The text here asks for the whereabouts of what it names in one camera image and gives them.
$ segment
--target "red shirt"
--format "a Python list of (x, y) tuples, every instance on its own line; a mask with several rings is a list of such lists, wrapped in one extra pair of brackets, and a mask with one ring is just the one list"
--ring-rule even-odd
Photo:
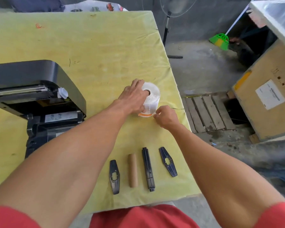
[[(0, 206), (0, 228), (40, 228), (26, 214), (10, 207)], [(90, 228), (100, 227), (193, 227), (198, 225), (178, 208), (170, 205), (132, 207), (95, 213)], [(254, 228), (285, 228), (285, 203), (267, 209)]]

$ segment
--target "left hand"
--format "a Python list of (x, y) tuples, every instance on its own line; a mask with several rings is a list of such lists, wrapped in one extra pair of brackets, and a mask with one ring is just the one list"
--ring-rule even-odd
[(141, 113), (145, 111), (144, 102), (149, 95), (147, 90), (142, 90), (144, 80), (135, 79), (131, 86), (126, 86), (119, 96), (128, 114)]

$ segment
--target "hand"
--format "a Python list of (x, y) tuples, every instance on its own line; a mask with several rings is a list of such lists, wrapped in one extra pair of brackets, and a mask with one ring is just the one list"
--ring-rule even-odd
[(159, 107), (153, 117), (157, 124), (166, 130), (180, 124), (175, 110), (171, 109), (168, 105)]
[(133, 80), (131, 86), (126, 86), (119, 96), (125, 110), (128, 114), (141, 113), (145, 111), (144, 102), (149, 95), (147, 90), (143, 91), (144, 80)]

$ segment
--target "fan stand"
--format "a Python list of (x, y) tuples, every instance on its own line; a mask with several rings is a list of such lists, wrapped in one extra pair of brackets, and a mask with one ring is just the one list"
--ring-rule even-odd
[[(166, 39), (167, 39), (167, 34), (168, 34), (168, 23), (169, 23), (169, 19), (170, 19), (170, 16), (171, 16), (171, 12), (168, 11), (168, 14), (167, 14), (167, 24), (166, 24), (166, 27), (165, 27), (165, 32), (163, 34), (163, 46), (165, 47), (166, 45)], [(182, 59), (183, 56), (179, 56), (179, 55), (167, 55), (168, 58), (174, 58), (174, 59)]]

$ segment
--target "wooden pallet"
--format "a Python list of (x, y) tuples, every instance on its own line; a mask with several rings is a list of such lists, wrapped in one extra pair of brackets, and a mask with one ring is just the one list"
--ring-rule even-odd
[(236, 128), (219, 96), (182, 98), (182, 101), (193, 133)]

